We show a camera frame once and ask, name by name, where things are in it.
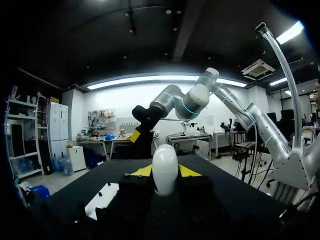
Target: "blue water jug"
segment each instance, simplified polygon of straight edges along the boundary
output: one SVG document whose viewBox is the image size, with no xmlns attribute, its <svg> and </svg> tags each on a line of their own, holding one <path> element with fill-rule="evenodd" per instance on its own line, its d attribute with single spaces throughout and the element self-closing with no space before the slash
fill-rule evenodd
<svg viewBox="0 0 320 240">
<path fill-rule="evenodd" d="M 56 172 L 62 172 L 63 168 L 61 166 L 60 161 L 58 160 L 58 158 L 56 157 L 56 154 L 53 154 L 53 158 L 52 158 L 52 164 L 53 164 L 53 169 Z"/>
<path fill-rule="evenodd" d="M 74 174 L 74 169 L 72 167 L 72 163 L 69 158 L 64 156 L 64 153 L 62 152 L 62 157 L 60 158 L 60 163 L 63 167 L 63 171 L 65 175 L 71 176 Z"/>
</svg>

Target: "black ceiling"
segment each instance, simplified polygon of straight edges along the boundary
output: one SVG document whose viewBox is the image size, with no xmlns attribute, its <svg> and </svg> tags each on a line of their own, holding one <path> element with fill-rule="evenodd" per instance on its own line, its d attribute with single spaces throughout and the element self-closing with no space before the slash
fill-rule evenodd
<svg viewBox="0 0 320 240">
<path fill-rule="evenodd" d="M 255 27 L 265 22 L 279 36 L 297 21 L 267 0 L 24 1 L 16 9 L 20 21 L 13 23 L 8 49 L 15 66 L 62 89 L 127 74 L 213 67 L 249 87 L 277 90 L 286 83 L 270 88 L 269 82 L 283 72 Z M 316 77 L 306 34 L 281 47 L 297 83 Z M 258 59 L 274 67 L 274 75 L 258 82 L 243 77 L 241 70 Z"/>
</svg>

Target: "gray floor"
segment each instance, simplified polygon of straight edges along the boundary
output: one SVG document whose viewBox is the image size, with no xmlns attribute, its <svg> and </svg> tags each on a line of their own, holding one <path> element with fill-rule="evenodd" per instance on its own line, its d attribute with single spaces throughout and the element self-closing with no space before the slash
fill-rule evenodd
<svg viewBox="0 0 320 240">
<path fill-rule="evenodd" d="M 257 173 L 259 173 L 263 170 L 266 170 L 268 168 L 268 165 L 271 161 L 271 155 L 263 153 L 261 156 L 261 159 L 266 161 L 266 165 L 262 165 L 262 167 L 259 167 L 257 170 Z M 227 157 L 223 157 L 220 159 L 213 158 L 213 160 L 211 160 L 210 162 L 233 176 L 237 172 L 238 163 L 239 163 L 238 161 L 233 160 L 232 156 L 227 156 Z M 248 162 L 247 162 L 247 170 L 250 168 L 251 162 L 252 162 L 252 157 L 250 156 L 248 158 Z M 244 160 L 242 161 L 241 170 L 243 169 L 243 167 L 244 167 Z M 63 187 L 70 184 L 71 182 L 73 182 L 74 180 L 76 180 L 77 178 L 81 177 L 82 175 L 84 175 L 88 171 L 89 171 L 88 169 L 80 170 L 78 172 L 75 172 L 71 176 L 66 176 L 63 173 L 53 173 L 51 175 L 44 175 L 44 176 L 36 175 L 36 176 L 26 178 L 24 181 L 27 181 L 33 187 L 38 186 L 38 185 L 43 185 L 49 189 L 49 192 L 52 195 L 52 194 L 56 193 L 57 191 L 59 191 L 60 189 L 62 189 Z M 258 188 L 258 186 L 260 185 L 264 176 L 265 176 L 265 172 L 256 175 L 255 181 L 253 182 L 252 186 L 254 188 Z M 245 177 L 244 181 L 247 183 L 248 180 L 249 180 L 249 174 Z M 259 190 L 268 194 L 268 195 L 271 195 L 275 189 L 276 182 L 275 181 L 272 182 L 270 184 L 270 187 L 268 188 L 266 186 L 266 183 L 268 180 L 270 180 L 270 178 L 266 177 L 266 179 L 264 180 L 264 182 L 261 185 Z M 304 193 L 304 191 L 300 190 L 298 192 L 297 197 L 295 198 L 294 202 L 299 200 L 303 193 Z"/>
<path fill-rule="evenodd" d="M 89 171 L 89 169 L 80 170 L 71 176 L 67 176 L 62 172 L 55 172 L 50 175 L 40 174 L 25 178 L 23 182 L 28 182 L 33 187 L 43 185 L 49 189 L 50 195 L 52 195 Z"/>
<path fill-rule="evenodd" d="M 250 168 L 250 165 L 252 163 L 252 159 L 253 157 L 250 156 L 248 157 L 248 162 L 247 162 L 247 167 L 246 169 L 249 170 Z M 258 163 L 259 162 L 259 159 L 260 159 L 260 155 L 256 157 L 256 162 Z M 261 171 L 264 171 L 266 169 L 268 169 L 268 166 L 270 164 L 270 161 L 271 161 L 271 155 L 270 154 L 265 154 L 263 153 L 262 156 L 261 156 L 261 160 L 262 161 L 266 161 L 266 165 L 262 165 L 261 167 L 259 166 L 259 168 L 257 169 L 257 167 L 254 169 L 254 173 L 256 173 L 256 169 L 257 169 L 257 173 L 260 173 Z M 220 158 L 220 159 L 216 159 L 214 158 L 213 160 L 210 161 L 212 164 L 216 165 L 217 167 L 221 168 L 222 170 L 226 171 L 227 173 L 231 174 L 232 176 L 235 176 L 236 172 L 237 172 L 237 168 L 238 168 L 238 161 L 236 160 L 233 160 L 232 159 L 232 156 L 227 156 L 227 157 L 223 157 L 223 158 Z M 241 164 L 241 169 L 242 170 L 244 168 L 244 163 L 245 161 L 243 160 L 242 161 L 242 164 Z M 262 182 L 264 176 L 265 176 L 265 173 L 266 172 L 262 172 L 258 175 L 256 175 L 256 178 L 253 178 L 252 180 L 254 181 L 251 181 L 251 183 L 253 182 L 252 186 L 254 188 L 258 188 L 258 186 L 260 185 L 260 183 Z M 238 179 L 241 179 L 242 177 L 242 174 L 241 172 L 239 173 L 238 176 Z M 266 183 L 267 181 L 270 180 L 270 178 L 267 176 L 263 182 L 263 184 L 261 185 L 261 187 L 259 188 L 259 190 L 265 194 L 268 194 L 268 195 L 272 195 L 273 191 L 275 190 L 275 186 L 276 186 L 276 181 L 273 181 L 270 183 L 270 187 L 267 187 Z M 247 174 L 245 176 L 245 179 L 244 181 L 246 183 L 248 183 L 249 181 L 249 174 Z M 296 203 L 300 198 L 301 196 L 305 193 L 305 191 L 303 190 L 299 190 L 299 192 L 297 193 L 297 196 L 295 198 L 295 200 L 293 201 L 294 203 Z"/>
</svg>

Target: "black tablecloth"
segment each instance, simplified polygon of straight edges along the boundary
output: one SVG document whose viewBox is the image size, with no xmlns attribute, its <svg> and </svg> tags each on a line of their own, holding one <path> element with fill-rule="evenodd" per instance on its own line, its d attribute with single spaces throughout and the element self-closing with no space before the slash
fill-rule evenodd
<svg viewBox="0 0 320 240">
<path fill-rule="evenodd" d="M 205 174 L 212 180 L 213 191 L 233 222 L 246 217 L 278 216 L 286 208 L 282 203 L 199 156 L 179 156 L 178 161 L 183 166 Z M 79 212 L 79 202 L 87 205 L 106 183 L 117 183 L 125 173 L 133 173 L 151 163 L 151 159 L 105 162 L 47 198 L 45 203 L 59 221 L 65 224 L 70 223 L 73 216 Z M 172 198 L 154 194 L 147 216 L 150 221 L 146 221 L 146 228 L 151 229 L 150 232 L 153 233 L 160 232 L 160 229 L 155 229 L 158 224 L 153 224 L 157 221 L 164 225 L 163 229 L 166 231 L 173 230 L 175 211 L 179 208 L 178 202 Z M 34 215 L 40 219 L 46 218 L 40 209 L 36 209 Z"/>
</svg>

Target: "fluorescent ceiling light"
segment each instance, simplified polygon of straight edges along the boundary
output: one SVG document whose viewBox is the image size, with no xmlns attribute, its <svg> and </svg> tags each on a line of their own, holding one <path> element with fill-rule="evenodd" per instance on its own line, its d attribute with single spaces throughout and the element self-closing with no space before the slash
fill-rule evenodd
<svg viewBox="0 0 320 240">
<path fill-rule="evenodd" d="M 274 86 L 274 85 L 277 85 L 277 84 L 279 84 L 279 83 L 283 83 L 283 82 L 286 82 L 286 81 L 287 81 L 287 78 L 285 77 L 285 78 L 282 78 L 282 79 L 280 79 L 280 80 L 271 82 L 270 85 L 271 85 L 271 86 Z"/>
<path fill-rule="evenodd" d="M 300 21 L 297 21 L 295 25 L 293 25 L 289 30 L 278 36 L 276 40 L 282 45 L 300 34 L 303 29 L 304 26 L 302 25 L 302 23 Z"/>
<path fill-rule="evenodd" d="M 238 86 L 238 87 L 245 87 L 247 86 L 247 84 L 245 83 L 242 83 L 242 82 L 238 82 L 238 81 L 231 81 L 231 80 L 226 80 L 226 79 L 222 79 L 222 78 L 218 78 L 216 80 L 217 83 L 220 83 L 220 84 L 229 84 L 229 85 L 234 85 L 234 86 Z"/>
<path fill-rule="evenodd" d="M 289 90 L 284 91 L 286 94 L 288 94 L 291 97 L 291 92 Z"/>
<path fill-rule="evenodd" d="M 172 80 L 181 81 L 182 80 L 182 81 L 194 82 L 198 78 L 199 78 L 199 76 L 186 76 L 186 75 L 137 76 L 137 77 L 118 79 L 118 80 L 105 81 L 102 83 L 90 85 L 87 88 L 90 90 L 94 90 L 94 89 L 99 89 L 99 88 L 109 87 L 109 86 L 114 86 L 114 85 L 119 85 L 119 84 L 128 84 L 128 83 L 136 83 L 136 82 L 144 82 L 144 81 L 156 81 L 156 80 L 161 80 L 161 81 L 172 81 Z M 231 80 L 226 80 L 226 79 L 222 79 L 222 78 L 218 78 L 216 82 L 222 83 L 222 84 L 238 86 L 241 88 L 243 88 L 247 85 L 242 82 L 231 81 Z"/>
</svg>

